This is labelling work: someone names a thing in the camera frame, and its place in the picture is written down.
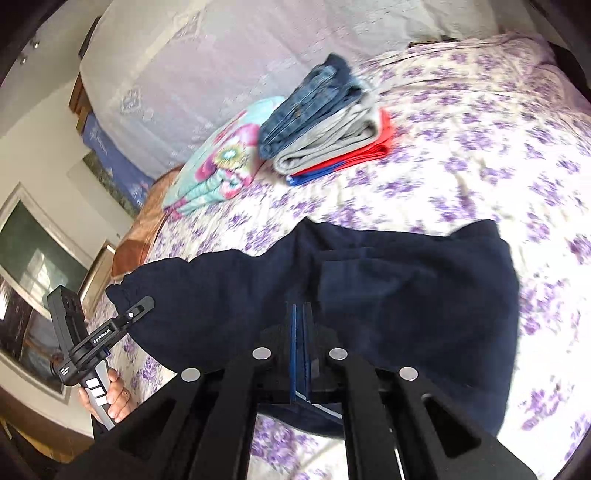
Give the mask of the left hand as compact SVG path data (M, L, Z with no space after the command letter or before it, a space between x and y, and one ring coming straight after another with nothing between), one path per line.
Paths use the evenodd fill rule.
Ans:
M107 370L109 379L109 388L106 394L108 408L108 416L114 423L121 422L127 417L135 408L136 404L132 399L132 395L125 387L123 380L120 378L118 372L112 368ZM92 407L88 394L82 387L78 388L79 400L83 407L99 422L101 420L97 412Z

